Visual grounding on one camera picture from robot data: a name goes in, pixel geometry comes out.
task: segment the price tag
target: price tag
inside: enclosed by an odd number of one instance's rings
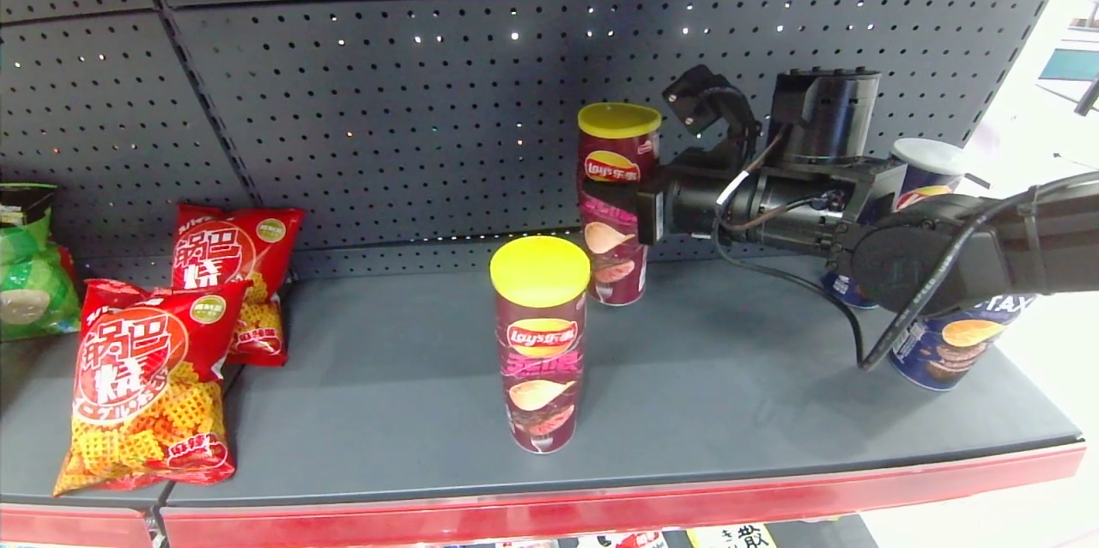
[[[658,530],[647,533],[615,533],[608,535],[585,535],[577,538],[577,548],[668,548],[664,534]]]
[[[762,524],[689,528],[687,537],[695,548],[777,548]]]

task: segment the white lid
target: white lid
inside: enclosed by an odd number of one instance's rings
[[[953,144],[923,137],[900,137],[893,141],[891,153],[907,164],[943,176],[964,176],[966,154]]]

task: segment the chip bag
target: chip bag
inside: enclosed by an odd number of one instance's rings
[[[235,470],[220,368],[251,282],[146,291],[90,279],[73,384],[73,438],[54,496]]]
[[[74,333],[80,301],[67,251],[49,242],[56,188],[0,183],[0,342]]]
[[[301,209],[241,209],[225,214],[214,206],[179,204],[174,289],[204,289],[231,279],[251,279],[230,364],[284,365],[286,336],[275,291],[290,267]]]

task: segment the lay's logo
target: lay's logo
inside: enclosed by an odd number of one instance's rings
[[[929,184],[926,188],[915,188],[913,191],[903,193],[900,199],[897,199],[897,211],[919,203],[920,200],[931,199],[932,195],[944,195],[944,193],[950,192],[951,188],[948,184]]]
[[[508,345],[526,357],[554,357],[576,342],[579,325],[562,317],[525,317],[508,325]]]
[[[641,180],[641,168],[624,156],[612,152],[592,152],[584,158],[584,174],[588,179],[608,183],[635,183]]]

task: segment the green snack bag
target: green snack bag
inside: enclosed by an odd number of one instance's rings
[[[0,342],[74,333],[80,301],[49,242],[57,188],[0,183]]]

